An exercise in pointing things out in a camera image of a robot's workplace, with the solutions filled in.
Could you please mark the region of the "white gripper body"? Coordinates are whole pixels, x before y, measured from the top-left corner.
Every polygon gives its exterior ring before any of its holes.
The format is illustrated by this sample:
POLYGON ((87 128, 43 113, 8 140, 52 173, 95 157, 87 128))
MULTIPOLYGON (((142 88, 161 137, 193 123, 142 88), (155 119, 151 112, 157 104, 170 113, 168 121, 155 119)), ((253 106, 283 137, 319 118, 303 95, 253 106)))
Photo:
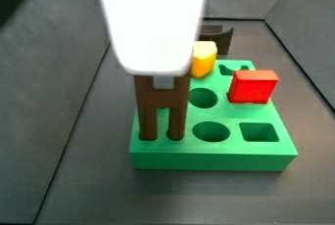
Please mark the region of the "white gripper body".
POLYGON ((184 75, 204 0, 101 0, 114 52, 133 75, 184 75))

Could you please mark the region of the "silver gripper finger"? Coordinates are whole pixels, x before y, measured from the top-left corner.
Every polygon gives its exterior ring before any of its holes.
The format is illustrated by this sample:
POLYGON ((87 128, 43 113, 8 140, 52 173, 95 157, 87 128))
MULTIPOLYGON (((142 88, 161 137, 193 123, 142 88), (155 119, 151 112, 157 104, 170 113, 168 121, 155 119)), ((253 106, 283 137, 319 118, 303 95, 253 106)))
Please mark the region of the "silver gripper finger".
POLYGON ((170 90, 174 88, 174 77, 168 75, 158 75, 153 77, 153 87, 161 90, 170 90))

